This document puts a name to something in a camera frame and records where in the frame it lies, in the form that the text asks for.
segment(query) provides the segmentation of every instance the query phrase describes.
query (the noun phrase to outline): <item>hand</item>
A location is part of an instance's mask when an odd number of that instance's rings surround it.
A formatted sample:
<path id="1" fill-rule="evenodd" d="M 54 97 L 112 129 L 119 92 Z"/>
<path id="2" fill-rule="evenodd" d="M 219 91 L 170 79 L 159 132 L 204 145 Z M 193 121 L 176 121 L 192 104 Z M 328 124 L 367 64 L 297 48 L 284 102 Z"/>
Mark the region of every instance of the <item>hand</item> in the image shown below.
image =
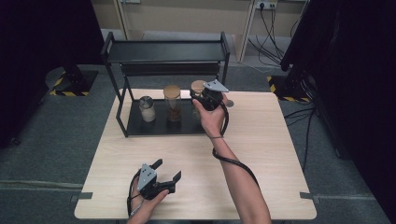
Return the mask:
<path id="1" fill-rule="evenodd" d="M 130 224 L 143 224 L 148 222 L 152 215 L 152 212 L 154 211 L 154 208 L 157 206 L 157 204 L 162 202 L 165 196 L 169 193 L 169 190 L 166 189 L 159 193 L 154 199 L 150 201 L 145 200 L 142 196 L 139 195 L 139 192 L 137 190 L 138 180 L 139 178 L 134 181 L 133 185 L 132 197 L 135 198 L 132 199 L 132 211 L 134 211 L 134 209 L 136 209 L 139 204 L 141 204 L 141 206 L 139 210 L 128 219 L 128 223 Z"/>
<path id="2" fill-rule="evenodd" d="M 223 103 L 227 104 L 227 96 L 223 93 Z M 193 99 L 192 103 L 194 104 L 195 108 L 199 111 L 201 116 L 201 124 L 202 127 L 205 129 L 206 134 L 209 137 L 217 137 L 220 136 L 221 126 L 224 121 L 224 110 L 221 106 L 218 106 L 213 111 L 207 111 L 204 109 L 202 104 Z"/>

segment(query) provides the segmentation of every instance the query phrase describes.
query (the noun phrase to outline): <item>gray floor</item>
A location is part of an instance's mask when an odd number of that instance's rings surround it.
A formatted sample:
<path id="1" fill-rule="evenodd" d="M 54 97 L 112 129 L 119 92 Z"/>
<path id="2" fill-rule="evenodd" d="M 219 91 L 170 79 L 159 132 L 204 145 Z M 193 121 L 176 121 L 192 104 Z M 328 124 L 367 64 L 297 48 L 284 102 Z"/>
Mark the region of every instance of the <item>gray floor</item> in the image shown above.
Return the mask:
<path id="1" fill-rule="evenodd" d="M 219 38 L 219 35 L 202 35 L 202 38 L 210 36 Z M 192 37 L 153 33 L 145 38 Z M 286 50 L 289 41 L 279 38 L 277 43 Z M 257 51 L 248 46 L 244 62 L 237 63 L 233 53 L 226 83 L 231 91 L 269 91 L 267 76 L 286 75 L 274 66 L 264 66 L 257 55 Z M 74 217 L 76 202 L 71 199 L 78 195 L 84 184 L 115 98 L 103 66 L 84 65 L 81 69 L 99 71 L 89 95 L 46 95 L 21 132 L 21 144 L 0 151 L 1 223 L 115 223 L 114 220 L 78 220 Z M 115 70 L 121 84 L 120 70 Z M 50 87 L 62 71 L 58 68 L 48 74 Z M 188 88 L 192 80 L 194 77 L 182 80 L 134 78 L 132 85 L 162 88 L 172 82 Z M 295 102 L 279 104 L 284 115 L 313 106 Z M 287 119 L 286 122 L 293 123 L 297 119 Z M 307 124 L 308 118 L 305 118 L 289 126 L 301 163 Z M 318 216 L 313 220 L 288 220 L 286 223 L 389 223 L 353 161 L 335 156 L 332 139 L 318 115 L 312 118 L 310 126 L 304 174 L 314 195 Z"/>

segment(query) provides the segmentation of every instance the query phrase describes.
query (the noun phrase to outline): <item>spice jar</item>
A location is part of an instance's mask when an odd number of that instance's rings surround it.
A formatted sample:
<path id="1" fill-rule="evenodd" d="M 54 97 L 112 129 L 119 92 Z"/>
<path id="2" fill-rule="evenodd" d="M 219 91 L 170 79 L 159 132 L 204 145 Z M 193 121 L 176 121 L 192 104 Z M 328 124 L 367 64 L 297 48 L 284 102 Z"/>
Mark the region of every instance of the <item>spice jar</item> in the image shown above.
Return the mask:
<path id="1" fill-rule="evenodd" d="M 149 96 L 142 96 L 139 100 L 140 111 L 142 112 L 142 119 L 145 122 L 152 122 L 155 120 L 154 101 Z"/>
<path id="2" fill-rule="evenodd" d="M 203 80 L 195 80 L 191 83 L 191 89 L 194 91 L 195 96 L 202 97 L 202 91 L 205 89 L 204 83 L 205 81 Z M 192 106 L 192 117 L 196 119 L 201 118 L 195 106 Z"/>
<path id="3" fill-rule="evenodd" d="M 170 121 L 181 119 L 181 98 L 180 87 L 169 85 L 163 89 L 163 96 L 166 102 L 167 118 Z"/>

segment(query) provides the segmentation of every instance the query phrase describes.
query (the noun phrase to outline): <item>black metal shelf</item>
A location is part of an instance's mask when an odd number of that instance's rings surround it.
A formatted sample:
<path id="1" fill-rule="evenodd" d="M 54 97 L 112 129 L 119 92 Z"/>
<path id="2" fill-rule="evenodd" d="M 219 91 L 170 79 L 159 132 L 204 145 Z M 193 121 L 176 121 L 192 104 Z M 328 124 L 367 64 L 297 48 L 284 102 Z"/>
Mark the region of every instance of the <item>black metal shelf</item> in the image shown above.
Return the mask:
<path id="1" fill-rule="evenodd" d="M 198 119 L 194 119 L 191 113 L 182 116 L 177 122 L 167 122 L 163 118 L 164 110 L 162 101 L 156 101 L 158 109 L 156 121 L 146 123 L 141 119 L 138 104 L 133 104 L 128 125 L 125 128 L 120 120 L 123 101 L 126 91 L 129 92 L 133 102 L 136 102 L 129 83 L 128 77 L 143 76 L 214 76 L 224 85 L 227 75 L 230 51 L 224 32 L 220 34 L 220 40 L 178 40 L 178 41 L 118 41 L 110 32 L 102 48 L 101 56 L 110 76 L 114 90 L 120 100 L 117 120 L 125 135 L 153 135 L 153 134 L 189 134 L 204 133 Z M 111 65 L 118 63 L 124 76 L 122 93 L 114 78 Z M 182 100 L 183 113 L 191 111 L 190 100 Z"/>

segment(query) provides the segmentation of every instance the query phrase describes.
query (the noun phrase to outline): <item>jar lid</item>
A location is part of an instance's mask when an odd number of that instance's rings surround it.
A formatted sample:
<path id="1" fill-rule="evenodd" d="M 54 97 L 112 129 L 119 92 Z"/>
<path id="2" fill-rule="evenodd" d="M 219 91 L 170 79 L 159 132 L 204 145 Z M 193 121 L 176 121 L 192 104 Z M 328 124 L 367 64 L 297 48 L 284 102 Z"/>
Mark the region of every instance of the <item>jar lid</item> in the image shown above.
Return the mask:
<path id="1" fill-rule="evenodd" d="M 176 99 L 180 96 L 180 87 L 176 85 L 169 85 L 163 89 L 163 95 L 166 98 Z"/>
<path id="2" fill-rule="evenodd" d="M 201 94 L 201 92 L 202 92 L 202 91 L 204 90 L 204 88 L 205 88 L 204 83 L 205 83 L 205 81 L 203 81 L 203 80 L 196 80 L 196 81 L 193 81 L 193 82 L 191 83 L 191 89 L 192 89 L 193 91 L 195 91 L 195 93 Z"/>
<path id="3" fill-rule="evenodd" d="M 142 96 L 140 97 L 139 105 L 144 109 L 148 109 L 154 105 L 154 101 L 149 96 Z"/>

